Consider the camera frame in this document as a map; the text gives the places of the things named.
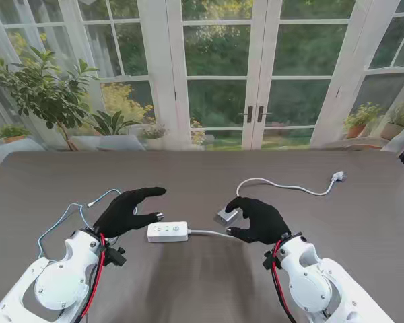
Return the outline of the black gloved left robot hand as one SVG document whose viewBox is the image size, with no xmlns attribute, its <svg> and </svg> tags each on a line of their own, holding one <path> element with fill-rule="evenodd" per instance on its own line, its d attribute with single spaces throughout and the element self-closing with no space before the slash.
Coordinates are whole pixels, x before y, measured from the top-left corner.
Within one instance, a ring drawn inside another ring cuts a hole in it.
<svg viewBox="0 0 404 323">
<path fill-rule="evenodd" d="M 163 214 L 160 212 L 135 215 L 134 210 L 146 198 L 162 196 L 165 193 L 166 189 L 161 187 L 140 188 L 122 193 L 109 204 L 95 222 L 94 233 L 103 234 L 105 238 L 114 238 L 161 221 Z"/>
</svg>

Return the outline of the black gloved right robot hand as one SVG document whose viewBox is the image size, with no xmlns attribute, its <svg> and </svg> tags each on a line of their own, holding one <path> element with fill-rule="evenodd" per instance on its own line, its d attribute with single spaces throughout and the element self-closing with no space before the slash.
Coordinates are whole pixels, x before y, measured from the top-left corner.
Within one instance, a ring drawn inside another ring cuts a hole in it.
<svg viewBox="0 0 404 323">
<path fill-rule="evenodd" d="M 249 228 L 229 227 L 230 236 L 247 243 L 261 242 L 266 245 L 275 244 L 282 235 L 291 231 L 279 211 L 258 199 L 236 197 L 226 205 L 226 212 L 241 209 L 243 217 L 249 219 Z"/>
</svg>

